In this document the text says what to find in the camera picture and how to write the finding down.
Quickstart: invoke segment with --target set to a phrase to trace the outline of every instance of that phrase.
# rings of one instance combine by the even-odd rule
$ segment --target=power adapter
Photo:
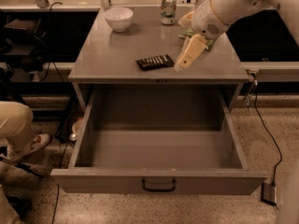
[[[278,203],[278,191],[274,185],[263,183],[262,184],[262,201],[271,205]]]

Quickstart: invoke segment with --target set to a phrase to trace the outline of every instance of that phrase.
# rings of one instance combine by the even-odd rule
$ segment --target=soda can
[[[162,0],[161,23],[171,25],[175,23],[177,0]]]

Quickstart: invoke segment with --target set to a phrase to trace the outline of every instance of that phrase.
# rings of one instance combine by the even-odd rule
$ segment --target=foot
[[[9,153],[7,155],[7,158],[10,161],[18,162],[27,157],[28,155],[37,152],[38,150],[44,148],[47,146],[51,141],[51,136],[47,133],[38,134],[35,139],[34,143],[31,145],[31,148],[27,151],[23,151],[20,153]]]

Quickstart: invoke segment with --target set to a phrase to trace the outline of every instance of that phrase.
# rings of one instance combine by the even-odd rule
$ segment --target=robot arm
[[[205,0],[194,12],[185,15],[178,23],[192,28],[196,35],[187,40],[178,56],[176,69],[187,68],[203,51],[199,41],[215,40],[225,33],[237,20],[273,6],[289,28],[299,45],[298,0]]]

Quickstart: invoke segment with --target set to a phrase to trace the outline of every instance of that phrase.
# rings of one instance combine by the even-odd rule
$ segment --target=desk
[[[130,9],[123,33],[97,16],[69,76],[83,124],[68,169],[51,175],[66,192],[251,194],[266,175],[248,170],[230,118],[249,77],[228,38],[183,72],[144,72],[135,60],[175,60],[183,30],[162,25],[159,7]]]

